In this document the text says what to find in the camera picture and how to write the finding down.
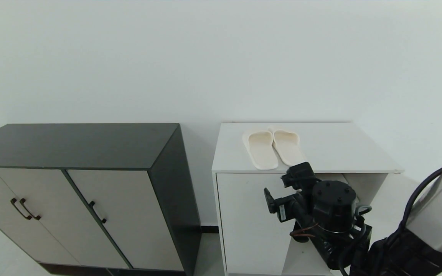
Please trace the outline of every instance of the cabinet base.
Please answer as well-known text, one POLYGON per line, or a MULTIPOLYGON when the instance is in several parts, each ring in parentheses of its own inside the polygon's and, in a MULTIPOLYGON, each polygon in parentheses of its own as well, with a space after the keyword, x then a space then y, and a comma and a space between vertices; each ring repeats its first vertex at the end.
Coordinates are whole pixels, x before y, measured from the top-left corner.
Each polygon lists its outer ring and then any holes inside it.
POLYGON ((116 269, 39 263, 48 273, 63 276, 186 276, 184 271, 116 269))

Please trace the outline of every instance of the cabinet door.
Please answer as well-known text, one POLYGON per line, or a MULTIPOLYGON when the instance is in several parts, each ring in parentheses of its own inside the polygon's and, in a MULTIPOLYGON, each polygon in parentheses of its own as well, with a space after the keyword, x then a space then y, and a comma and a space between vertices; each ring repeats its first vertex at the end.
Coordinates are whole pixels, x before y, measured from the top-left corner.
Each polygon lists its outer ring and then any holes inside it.
POLYGON ((58 243, 47 229, 35 219, 26 220, 11 204, 28 216, 16 196, 0 178, 0 229, 28 255, 39 262, 79 265, 77 260, 58 243))
POLYGON ((81 265, 127 268, 61 171, 0 168, 0 176, 81 265))
POLYGON ((135 268, 182 271, 146 171, 68 171, 135 268))
POLYGON ((281 275, 294 220, 280 223, 265 202, 267 187, 276 199, 293 194, 280 174, 216 174, 228 273, 281 275))

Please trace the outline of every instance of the pair of slippers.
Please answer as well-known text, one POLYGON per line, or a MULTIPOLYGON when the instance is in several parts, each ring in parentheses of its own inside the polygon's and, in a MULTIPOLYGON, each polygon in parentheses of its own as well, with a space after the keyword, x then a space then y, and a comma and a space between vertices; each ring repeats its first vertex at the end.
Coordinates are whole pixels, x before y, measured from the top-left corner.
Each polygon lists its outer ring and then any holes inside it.
POLYGON ((253 165, 259 170, 275 169, 279 161, 275 155, 277 151, 281 160, 288 166, 301 164, 305 161, 300 150, 298 134, 270 126, 267 130, 249 130, 243 133, 243 143, 253 165))

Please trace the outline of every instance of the floor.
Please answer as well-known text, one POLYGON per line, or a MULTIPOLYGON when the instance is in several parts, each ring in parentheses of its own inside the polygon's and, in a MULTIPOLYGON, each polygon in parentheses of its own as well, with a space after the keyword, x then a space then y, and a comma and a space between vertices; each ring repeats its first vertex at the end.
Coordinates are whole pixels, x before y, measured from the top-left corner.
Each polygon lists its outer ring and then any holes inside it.
MULTIPOLYGON (((0 231, 0 276, 49 276, 0 231)), ((223 276, 218 234, 202 236, 195 276, 223 276)))

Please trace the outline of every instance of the cabinet handle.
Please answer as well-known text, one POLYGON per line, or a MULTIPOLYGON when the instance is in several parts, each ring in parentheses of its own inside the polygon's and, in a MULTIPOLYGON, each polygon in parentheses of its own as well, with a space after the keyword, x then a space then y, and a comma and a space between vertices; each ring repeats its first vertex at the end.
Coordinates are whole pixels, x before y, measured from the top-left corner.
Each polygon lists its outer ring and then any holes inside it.
POLYGON ((32 218, 34 218, 36 220, 40 220, 42 217, 40 215, 35 216, 30 211, 28 211, 28 209, 26 208, 26 206, 24 204, 25 202, 26 202, 26 199, 20 199, 20 204, 23 206, 23 208, 25 208, 25 211, 27 211, 32 216, 32 218))
MULTIPOLYGON (((97 218, 98 218, 98 214, 97 214, 97 212, 95 211, 95 208, 93 207, 93 206, 95 206, 95 201, 91 201, 89 205, 90 205, 90 208, 93 210, 93 213, 95 213, 95 215, 96 215, 97 218)), ((105 222, 107 222, 107 219, 104 218, 103 220, 100 220, 100 222, 102 222, 102 224, 105 224, 105 222)))
POLYGON ((15 203, 16 203, 16 199, 11 199, 9 202, 11 202, 11 205, 18 211, 18 213, 20 213, 20 215, 22 217, 24 217, 26 220, 31 220, 32 216, 29 215, 28 217, 26 217, 25 215, 23 215, 23 213, 16 207, 15 203))

